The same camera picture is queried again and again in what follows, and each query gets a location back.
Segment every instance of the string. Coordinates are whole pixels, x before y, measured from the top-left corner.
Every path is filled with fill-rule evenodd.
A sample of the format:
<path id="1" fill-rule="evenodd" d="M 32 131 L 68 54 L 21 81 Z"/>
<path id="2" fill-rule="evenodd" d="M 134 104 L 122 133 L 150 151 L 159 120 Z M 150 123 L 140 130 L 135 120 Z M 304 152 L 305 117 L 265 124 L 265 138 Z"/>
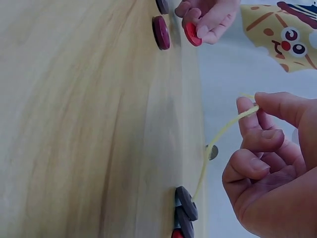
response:
<path id="1" fill-rule="evenodd" d="M 254 98 L 253 96 L 251 95 L 248 95 L 248 94 L 243 94 L 244 96 L 248 97 L 248 98 Z M 240 119 L 242 118 L 245 118 L 253 113 L 256 113 L 257 111 L 259 110 L 259 106 L 256 105 L 252 108 L 250 108 L 249 110 L 247 110 L 246 112 L 243 112 L 241 114 L 239 114 L 236 118 L 232 119 L 230 122 L 228 122 L 221 130 L 220 132 L 214 137 L 214 139 L 210 142 L 210 144 L 208 145 L 208 147 L 206 148 L 206 151 L 205 151 L 205 158 L 204 158 L 204 163 L 203 163 L 203 168 L 202 168 L 202 171 L 201 171 L 201 174 L 200 174 L 200 178 L 199 178 L 199 181 L 198 181 L 198 185 L 197 185 L 197 188 L 196 188 L 196 192 L 193 196 L 193 201 L 196 200 L 197 198 L 197 195 L 199 193 L 199 190 L 201 189 L 201 186 L 202 186 L 202 183 L 203 183 L 203 180 L 204 180 L 204 177 L 205 177 L 205 173 L 206 173 L 206 168 L 207 168 L 207 164 L 208 164 L 208 161 L 209 161 L 209 155 L 211 154 L 212 152 L 212 147 L 215 145 L 215 143 L 220 139 L 220 137 L 233 125 L 235 124 L 236 122 L 238 122 Z"/>

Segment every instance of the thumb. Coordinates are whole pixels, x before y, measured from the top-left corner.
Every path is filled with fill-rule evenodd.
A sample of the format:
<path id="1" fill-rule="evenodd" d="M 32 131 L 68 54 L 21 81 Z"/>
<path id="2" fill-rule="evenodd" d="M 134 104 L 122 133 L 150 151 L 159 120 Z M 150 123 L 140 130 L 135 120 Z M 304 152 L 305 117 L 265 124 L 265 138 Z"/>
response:
<path id="1" fill-rule="evenodd" d="M 198 22 L 197 36 L 203 38 L 209 31 L 217 27 L 224 18 L 236 9 L 236 4 L 228 1 L 217 2 Z"/>
<path id="2" fill-rule="evenodd" d="M 298 128 L 304 112 L 311 106 L 311 101 L 290 93 L 256 93 L 256 103 L 267 114 L 285 120 Z"/>

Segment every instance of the cartoon print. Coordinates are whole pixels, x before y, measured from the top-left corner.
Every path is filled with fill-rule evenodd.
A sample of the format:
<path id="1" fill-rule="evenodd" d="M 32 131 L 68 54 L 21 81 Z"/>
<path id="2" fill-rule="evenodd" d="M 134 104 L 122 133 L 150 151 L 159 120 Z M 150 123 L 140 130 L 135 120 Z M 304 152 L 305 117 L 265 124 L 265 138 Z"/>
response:
<path id="1" fill-rule="evenodd" d="M 243 29 L 286 72 L 317 69 L 317 30 L 274 5 L 241 5 Z"/>
<path id="2" fill-rule="evenodd" d="M 305 5 L 295 5 L 295 4 L 287 4 L 284 1 L 279 1 L 277 6 L 282 10 L 292 14 L 302 22 L 310 25 L 313 29 L 317 29 L 317 6 L 315 6 L 316 2 L 310 6 Z"/>

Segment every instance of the cartoon eye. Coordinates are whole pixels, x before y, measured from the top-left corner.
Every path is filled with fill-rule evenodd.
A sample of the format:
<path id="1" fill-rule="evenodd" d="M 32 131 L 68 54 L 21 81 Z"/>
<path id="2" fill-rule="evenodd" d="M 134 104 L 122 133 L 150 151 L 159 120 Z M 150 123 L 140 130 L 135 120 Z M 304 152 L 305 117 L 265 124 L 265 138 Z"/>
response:
<path id="1" fill-rule="evenodd" d="M 294 27 L 286 27 L 281 32 L 282 40 L 296 41 L 300 39 L 299 31 Z"/>
<path id="2" fill-rule="evenodd" d="M 307 54 L 307 47 L 301 42 L 296 42 L 291 46 L 289 53 L 294 57 L 301 58 Z"/>

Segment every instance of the fingernail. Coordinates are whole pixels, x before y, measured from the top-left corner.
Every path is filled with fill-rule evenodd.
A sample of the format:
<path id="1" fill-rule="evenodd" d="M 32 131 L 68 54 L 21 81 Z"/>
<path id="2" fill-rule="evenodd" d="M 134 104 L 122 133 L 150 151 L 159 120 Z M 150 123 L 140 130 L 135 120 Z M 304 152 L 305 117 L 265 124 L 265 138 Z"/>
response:
<path id="1" fill-rule="evenodd" d="M 265 94 L 267 94 L 267 93 L 265 93 L 265 92 L 256 92 L 256 93 L 255 93 L 255 95 L 258 95 L 258 96 L 263 96 L 263 95 L 265 95 Z"/>
<path id="2" fill-rule="evenodd" d="M 198 29 L 197 31 L 197 36 L 198 38 L 202 39 L 207 33 L 209 32 L 207 26 L 202 26 L 201 28 Z"/>
<path id="3" fill-rule="evenodd" d="M 259 158 L 253 158 L 250 161 L 250 165 L 251 167 L 256 170 L 256 171 L 263 171 L 266 170 L 267 168 L 269 168 L 269 165 L 267 165 L 266 163 L 264 163 L 262 160 L 260 160 Z"/>
<path id="4" fill-rule="evenodd" d="M 265 139 L 272 139 L 276 134 L 276 130 L 264 130 L 262 132 L 262 137 Z"/>

